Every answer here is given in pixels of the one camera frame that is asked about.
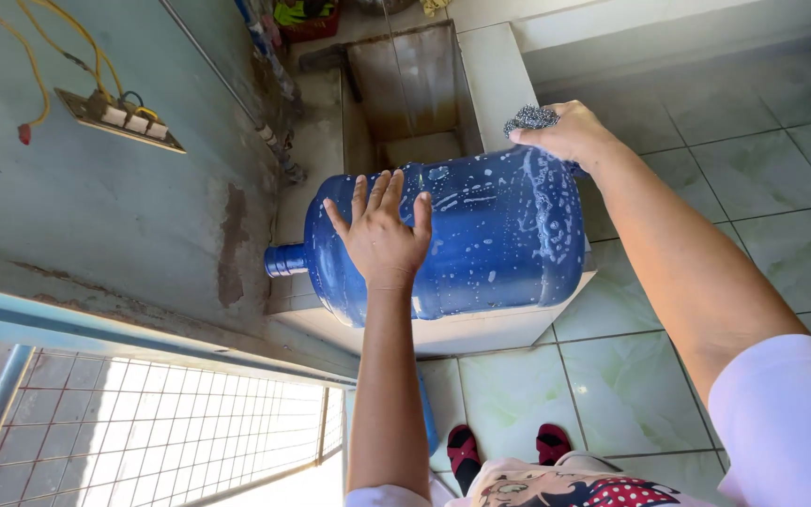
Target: blue object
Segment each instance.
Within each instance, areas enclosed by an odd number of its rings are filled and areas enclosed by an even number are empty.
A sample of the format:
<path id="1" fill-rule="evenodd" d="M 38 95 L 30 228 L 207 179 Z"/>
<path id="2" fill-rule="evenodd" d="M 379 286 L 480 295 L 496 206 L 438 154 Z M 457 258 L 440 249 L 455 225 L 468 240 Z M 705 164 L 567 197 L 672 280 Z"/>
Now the blue object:
<path id="1" fill-rule="evenodd" d="M 412 289 L 412 318 L 433 320 L 494 308 L 551 307 L 580 282 L 584 232 L 578 187 L 567 163 L 534 147 L 433 164 L 409 163 L 400 217 L 431 192 L 434 235 Z M 368 176 L 370 192 L 377 175 Z M 365 325 L 365 280 L 323 210 L 332 199 L 352 220 L 355 176 L 327 178 L 306 214 L 304 244 L 265 251 L 270 276 L 308 271 L 317 296 L 340 322 Z"/>
<path id="2" fill-rule="evenodd" d="M 421 390 L 421 409 L 424 412 L 424 431 L 427 433 L 427 446 L 430 454 L 437 452 L 440 446 L 440 437 L 437 435 L 437 426 L 434 424 L 434 412 L 431 411 L 431 401 L 427 399 L 427 391 L 424 390 L 424 379 L 421 372 L 418 372 L 418 388 Z"/>

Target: foot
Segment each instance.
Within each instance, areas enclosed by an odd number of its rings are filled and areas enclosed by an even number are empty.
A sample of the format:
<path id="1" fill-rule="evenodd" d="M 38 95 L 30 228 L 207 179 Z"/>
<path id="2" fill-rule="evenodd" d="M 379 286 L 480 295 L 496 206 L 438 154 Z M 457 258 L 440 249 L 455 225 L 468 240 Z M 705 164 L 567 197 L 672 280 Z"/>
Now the foot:
<path id="1" fill-rule="evenodd" d="M 478 442 L 474 434 L 464 424 L 456 426 L 450 431 L 449 443 L 446 445 L 446 454 L 450 457 L 452 473 L 459 482 L 462 496 L 467 495 L 474 478 L 480 472 L 480 456 L 478 456 Z"/>
<path id="2" fill-rule="evenodd" d="M 540 451 L 540 464 L 552 467 L 571 450 L 569 436 L 554 424 L 542 424 L 537 433 L 537 450 Z"/>

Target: electrical outlet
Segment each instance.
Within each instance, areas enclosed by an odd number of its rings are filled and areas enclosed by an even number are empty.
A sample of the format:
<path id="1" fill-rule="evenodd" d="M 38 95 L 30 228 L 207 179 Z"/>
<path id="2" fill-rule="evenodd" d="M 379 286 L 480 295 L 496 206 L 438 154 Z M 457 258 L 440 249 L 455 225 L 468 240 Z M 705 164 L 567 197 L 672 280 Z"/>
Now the electrical outlet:
<path id="1" fill-rule="evenodd" d="M 93 92 L 89 98 L 60 88 L 55 88 L 55 94 L 59 96 L 74 119 L 84 125 L 153 146 L 160 146 L 179 154 L 186 153 L 164 123 L 135 114 L 135 108 L 133 111 L 117 108 L 110 104 L 99 90 Z"/>

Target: hand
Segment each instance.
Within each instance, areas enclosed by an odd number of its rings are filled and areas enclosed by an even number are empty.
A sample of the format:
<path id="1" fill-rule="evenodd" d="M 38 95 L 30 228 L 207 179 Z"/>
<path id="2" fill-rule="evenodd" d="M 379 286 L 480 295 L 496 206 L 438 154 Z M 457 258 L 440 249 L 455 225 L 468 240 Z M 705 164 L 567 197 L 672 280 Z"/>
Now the hand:
<path id="1" fill-rule="evenodd" d="M 564 161 L 577 161 L 584 170 L 594 164 L 594 158 L 604 146 L 621 144 L 603 127 L 593 111 L 577 100 L 545 106 L 559 115 L 559 122 L 539 130 L 515 129 L 509 139 L 515 144 L 530 144 L 545 149 Z"/>
<path id="2" fill-rule="evenodd" d="M 367 179 L 359 176 L 352 191 L 352 225 L 340 216 L 333 201 L 324 208 L 333 228 L 344 240 L 346 252 L 365 277 L 371 290 L 412 290 L 414 275 L 424 262 L 431 243 L 431 194 L 422 192 L 414 200 L 414 227 L 399 219 L 402 196 L 401 169 L 390 176 L 385 170 L 377 177 L 365 203 Z"/>

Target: white sleeve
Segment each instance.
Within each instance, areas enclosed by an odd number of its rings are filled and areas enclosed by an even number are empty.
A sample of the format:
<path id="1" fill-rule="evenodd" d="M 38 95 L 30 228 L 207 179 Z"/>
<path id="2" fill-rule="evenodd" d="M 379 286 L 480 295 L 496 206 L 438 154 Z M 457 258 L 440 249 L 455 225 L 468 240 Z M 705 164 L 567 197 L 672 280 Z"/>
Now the white sleeve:
<path id="1" fill-rule="evenodd" d="M 811 505 L 811 337 L 774 337 L 738 355 L 709 393 L 731 469 L 719 491 L 749 507 Z"/>
<path id="2" fill-rule="evenodd" d="M 391 484 L 352 490 L 344 504 L 346 507 L 431 507 L 431 502 L 422 495 Z"/>

